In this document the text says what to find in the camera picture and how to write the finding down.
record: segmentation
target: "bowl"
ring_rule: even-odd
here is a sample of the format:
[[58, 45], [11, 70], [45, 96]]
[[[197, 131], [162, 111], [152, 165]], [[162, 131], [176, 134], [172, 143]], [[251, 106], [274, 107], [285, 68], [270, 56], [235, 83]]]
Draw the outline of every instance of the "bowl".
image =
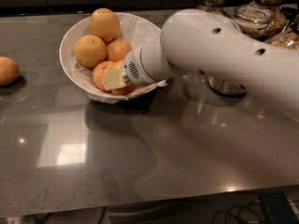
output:
[[[160, 35], [161, 29], [152, 22], [133, 14], [116, 12], [121, 23], [120, 37], [131, 43], [133, 49], [151, 41]], [[115, 104], [118, 101], [128, 101], [140, 95], [146, 94], [158, 86], [164, 86], [165, 82], [159, 82], [146, 87], [138, 88], [127, 95], [117, 95], [111, 92], [99, 90], [93, 83], [93, 70], [79, 64], [75, 58], [75, 44], [84, 35], [90, 35], [90, 18], [86, 18], [71, 27], [61, 42], [59, 49], [60, 62], [66, 75], [87, 95], [102, 103]]]

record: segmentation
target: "bowl of oranges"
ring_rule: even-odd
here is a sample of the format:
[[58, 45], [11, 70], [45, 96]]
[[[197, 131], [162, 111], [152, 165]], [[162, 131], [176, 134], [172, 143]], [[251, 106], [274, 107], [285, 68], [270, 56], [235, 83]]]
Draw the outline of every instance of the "bowl of oranges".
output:
[[147, 87], [131, 84], [107, 91], [101, 79], [122, 65], [131, 50], [151, 41], [160, 32], [155, 24], [136, 15], [99, 8], [66, 32], [59, 49], [60, 62], [66, 75], [91, 99], [109, 104], [131, 100], [164, 86], [165, 82]]

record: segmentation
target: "white robotic arm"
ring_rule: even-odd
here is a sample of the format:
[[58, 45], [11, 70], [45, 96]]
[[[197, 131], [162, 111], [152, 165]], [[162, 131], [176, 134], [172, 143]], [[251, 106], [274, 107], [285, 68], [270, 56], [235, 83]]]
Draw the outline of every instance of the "white robotic arm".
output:
[[171, 16], [160, 37], [127, 55], [125, 70], [137, 86], [168, 79], [177, 70], [202, 70], [243, 85], [268, 105], [299, 120], [299, 51], [256, 41], [198, 9]]

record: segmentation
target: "metal table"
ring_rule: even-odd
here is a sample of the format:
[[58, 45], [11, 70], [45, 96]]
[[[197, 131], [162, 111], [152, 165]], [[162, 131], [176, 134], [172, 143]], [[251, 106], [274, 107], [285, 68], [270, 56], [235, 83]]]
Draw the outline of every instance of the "metal table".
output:
[[[135, 14], [162, 25], [174, 11]], [[257, 100], [224, 98], [201, 74], [130, 102], [97, 103], [58, 49], [88, 14], [0, 19], [0, 217], [299, 184], [299, 125]]]

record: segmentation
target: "bowl rim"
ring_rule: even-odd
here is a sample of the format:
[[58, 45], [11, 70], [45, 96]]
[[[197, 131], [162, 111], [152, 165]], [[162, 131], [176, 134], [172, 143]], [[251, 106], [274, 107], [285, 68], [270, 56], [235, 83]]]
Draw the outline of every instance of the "bowl rim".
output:
[[[153, 22], [149, 21], [149, 20], [146, 20], [142, 17], [139, 17], [139, 16], [136, 16], [134, 14], [131, 14], [131, 13], [124, 13], [124, 12], [115, 12], [115, 14], [119, 17], [119, 16], [131, 16], [131, 17], [135, 17], [135, 18], [138, 18], [139, 20], [141, 21], [144, 21], [144, 22], [149, 22], [151, 23], [152, 25], [154, 25], [160, 32], [161, 32], [161, 28], [159, 28], [156, 24], [154, 24]], [[64, 65], [64, 62], [62, 60], [62, 50], [63, 50], [63, 44], [65, 42], [65, 40], [67, 39], [69, 33], [72, 32], [72, 30], [74, 30], [75, 27], [77, 27], [80, 23], [83, 23], [83, 22], [86, 22], [87, 20], [89, 20], [91, 18], [91, 16], [85, 18], [85, 19], [82, 19], [81, 21], [78, 21], [77, 23], [75, 23], [72, 27], [70, 27], [67, 32], [64, 34], [64, 37], [61, 41], [61, 44], [60, 44], [60, 47], [59, 47], [59, 59], [60, 59], [60, 64], [61, 66], [63, 67], [64, 69], [64, 72], [65, 74], [67, 75], [67, 77], [69, 79], [71, 79], [77, 86], [79, 86], [82, 90], [86, 91], [88, 93], [88, 95], [92, 95], [94, 97], [98, 97], [98, 98], [103, 98], [104, 99], [108, 99], [108, 100], [118, 100], [118, 101], [125, 101], [125, 100], [130, 100], [130, 99], [133, 99], [133, 98], [136, 98], [138, 96], [141, 96], [141, 95], [144, 95], [152, 90], [154, 90], [156, 87], [152, 86], [152, 88], [149, 88], [146, 92], [140, 92], [138, 94], [135, 94], [135, 95], [130, 95], [131, 93], [127, 94], [127, 95], [118, 95], [118, 94], [114, 94], [114, 93], [111, 93], [111, 92], [104, 92], [104, 91], [101, 91], [99, 90], [100, 93], [98, 92], [94, 92], [94, 91], [87, 91], [87, 89], [82, 86], [79, 82], [77, 82], [75, 79], [73, 79], [69, 74], [68, 74], [68, 71], [67, 71], [67, 66]]]

